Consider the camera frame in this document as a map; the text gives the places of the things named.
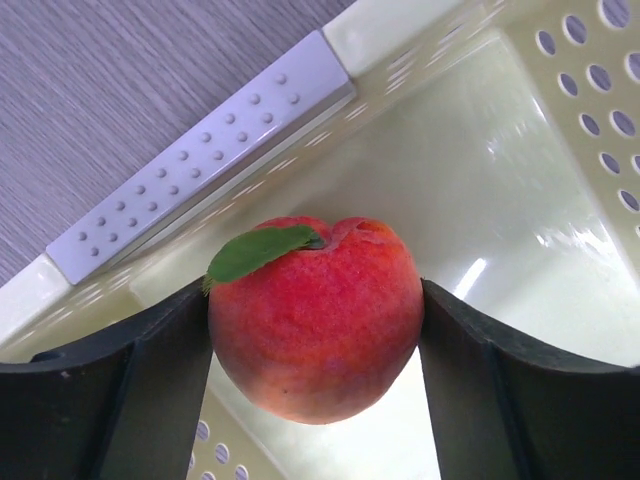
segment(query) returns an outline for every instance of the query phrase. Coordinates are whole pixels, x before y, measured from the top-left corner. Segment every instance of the green leaf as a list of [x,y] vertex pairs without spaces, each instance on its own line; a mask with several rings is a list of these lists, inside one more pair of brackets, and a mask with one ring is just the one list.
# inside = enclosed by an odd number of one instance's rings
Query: green leaf
[[251,230],[230,240],[213,257],[203,290],[208,294],[215,284],[233,282],[293,250],[322,247],[322,237],[307,225]]

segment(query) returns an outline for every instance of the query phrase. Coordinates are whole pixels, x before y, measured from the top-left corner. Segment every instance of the gray wooden surface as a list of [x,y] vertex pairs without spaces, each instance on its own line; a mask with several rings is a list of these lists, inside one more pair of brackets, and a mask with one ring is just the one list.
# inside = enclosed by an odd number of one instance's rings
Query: gray wooden surface
[[353,0],[0,0],[0,285]]

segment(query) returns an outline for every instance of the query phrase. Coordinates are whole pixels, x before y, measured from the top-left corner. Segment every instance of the plastic basket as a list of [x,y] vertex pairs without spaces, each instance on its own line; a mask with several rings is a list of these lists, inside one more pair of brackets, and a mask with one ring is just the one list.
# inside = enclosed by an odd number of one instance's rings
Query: plastic basket
[[[154,305],[232,236],[307,214],[386,221],[479,310],[640,362],[638,32],[638,0],[359,0],[0,289],[0,361]],[[188,478],[439,478],[419,360],[326,427],[254,408],[214,360]]]

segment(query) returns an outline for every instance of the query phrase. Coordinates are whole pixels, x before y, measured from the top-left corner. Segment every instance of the basket hole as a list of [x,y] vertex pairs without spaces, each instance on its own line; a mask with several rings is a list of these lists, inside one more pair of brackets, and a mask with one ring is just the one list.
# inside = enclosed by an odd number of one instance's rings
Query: basket hole
[[216,460],[218,463],[225,465],[229,463],[229,448],[224,443],[216,445]]
[[633,213],[640,212],[640,201],[638,201],[632,193],[627,192],[626,190],[619,190],[618,197],[620,198],[622,205],[624,205],[628,210]]
[[249,470],[244,465],[238,465],[236,467],[235,480],[249,480]]
[[415,62],[416,62],[415,60],[411,60],[409,63],[402,66],[395,72],[393,72],[391,75],[389,75],[389,78],[387,78],[387,82],[393,83],[395,80],[397,80],[400,77],[404,77],[404,78],[408,77],[411,74],[411,67],[415,64]]
[[402,85],[404,85],[406,83],[407,79],[406,77],[404,78],[399,78],[398,80],[396,80],[395,82],[393,82],[391,85],[389,85],[387,87],[387,89],[385,90],[384,94],[385,95],[389,95],[390,93],[395,92],[397,89],[399,89]]
[[218,212],[218,215],[222,215],[223,213],[231,210],[231,208],[233,208],[233,206],[236,204],[236,202],[231,202],[229,205],[227,205],[224,208],[221,208],[220,211]]
[[328,131],[325,130],[324,132],[316,135],[311,140],[309,140],[307,142],[307,144],[305,145],[305,147],[315,147],[316,145],[319,145],[320,143],[324,142],[332,134],[333,134],[333,132],[328,132]]
[[351,120],[356,118],[358,115],[363,113],[367,108],[369,108],[369,105],[365,102],[362,105],[360,105],[359,107],[356,107],[353,110],[351,110],[351,112],[349,112],[347,115],[345,115],[344,119],[346,121],[350,122]]
[[633,137],[636,134],[636,126],[633,120],[620,110],[611,112],[611,125],[620,135]]
[[600,90],[601,92],[611,90],[611,77],[604,67],[591,65],[587,70],[587,78],[596,90]]
[[628,0],[600,0],[600,18],[612,28],[625,28],[631,20]]
[[387,67],[387,71],[395,70],[398,67],[404,65],[416,55],[417,51],[418,51],[417,47],[413,47],[407,50],[406,52],[404,52],[402,55],[400,55],[398,58],[396,58],[393,62],[389,64],[389,66]]
[[211,434],[211,430],[209,430],[209,425],[204,420],[200,420],[198,422],[198,428],[196,428],[196,437],[203,442],[209,440],[209,436]]
[[634,52],[627,55],[625,67],[631,80],[640,82],[640,53]]
[[589,135],[597,137],[600,135],[600,127],[598,126],[598,122],[595,119],[586,113],[580,115],[580,125],[582,129],[587,132]]
[[542,53],[550,56],[556,54],[556,42],[549,32],[539,31],[536,35],[536,43]]
[[561,73],[560,75],[558,75],[558,83],[560,84],[560,88],[562,89],[562,91],[570,97],[575,97],[576,95],[578,95],[578,84],[571,75],[567,73]]
[[453,30],[451,30],[449,33],[447,33],[444,37],[442,37],[439,41],[438,41],[438,45],[442,45],[443,43],[445,43],[447,40],[449,40],[450,38],[452,38],[456,32],[458,30],[460,30],[462,28],[462,24],[458,25],[457,27],[455,27]]
[[289,165],[291,165],[293,162],[297,160],[298,160],[298,157],[293,157],[293,158],[288,158],[286,160],[283,160],[280,163],[278,163],[276,166],[274,166],[271,170],[269,170],[267,172],[267,175],[277,172],[278,170],[284,170],[285,168],[287,168]]
[[587,27],[575,15],[569,15],[564,19],[564,34],[575,45],[584,45],[587,41]]
[[600,154],[600,163],[602,163],[602,166],[609,173],[613,173],[614,175],[620,174],[620,164],[615,158],[613,158],[608,153]]

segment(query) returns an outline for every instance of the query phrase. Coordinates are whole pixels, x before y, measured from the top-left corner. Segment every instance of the peach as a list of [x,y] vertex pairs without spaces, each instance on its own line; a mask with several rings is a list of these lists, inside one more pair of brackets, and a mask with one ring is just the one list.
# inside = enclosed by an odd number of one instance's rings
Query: peach
[[391,387],[418,341],[420,275],[384,223],[347,218],[333,228],[311,217],[267,226],[312,227],[325,241],[210,292],[218,359],[253,404],[306,424],[349,418]]

